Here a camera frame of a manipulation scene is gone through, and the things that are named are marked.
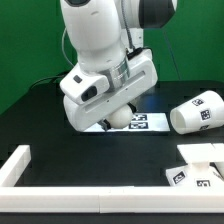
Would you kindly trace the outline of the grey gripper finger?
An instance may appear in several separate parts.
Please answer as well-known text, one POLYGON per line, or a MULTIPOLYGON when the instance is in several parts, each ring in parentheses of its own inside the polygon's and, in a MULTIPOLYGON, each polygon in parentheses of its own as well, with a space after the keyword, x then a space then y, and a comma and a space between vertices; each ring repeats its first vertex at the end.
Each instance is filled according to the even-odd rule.
POLYGON ((128 103, 128 106, 131 108, 132 112, 136 112, 136 107, 130 103, 128 103))
POLYGON ((104 131, 108 131, 111 129, 111 125, 106 119, 99 121, 98 124, 102 127, 104 131))

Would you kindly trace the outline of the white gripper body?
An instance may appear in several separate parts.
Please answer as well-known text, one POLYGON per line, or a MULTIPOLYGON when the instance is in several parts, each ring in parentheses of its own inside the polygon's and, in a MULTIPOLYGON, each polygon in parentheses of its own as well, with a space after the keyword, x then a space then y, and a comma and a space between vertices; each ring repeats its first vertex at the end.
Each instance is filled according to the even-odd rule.
POLYGON ((111 113, 139 97, 157 82, 157 73, 152 62, 152 52, 144 49, 130 60, 123 60, 121 74, 112 83, 100 73, 91 75, 76 65, 63 79, 64 109, 69 123, 79 132, 105 120, 111 113))

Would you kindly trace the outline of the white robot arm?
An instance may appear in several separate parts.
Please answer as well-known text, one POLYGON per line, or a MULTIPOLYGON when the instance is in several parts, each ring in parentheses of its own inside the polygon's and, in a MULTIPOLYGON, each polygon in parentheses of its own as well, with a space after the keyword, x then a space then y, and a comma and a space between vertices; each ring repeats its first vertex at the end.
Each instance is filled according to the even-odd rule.
POLYGON ((122 128, 136 110, 133 101, 155 86, 152 51, 136 31, 163 27, 178 0, 60 0, 77 64, 60 82, 73 128, 98 123, 122 128))

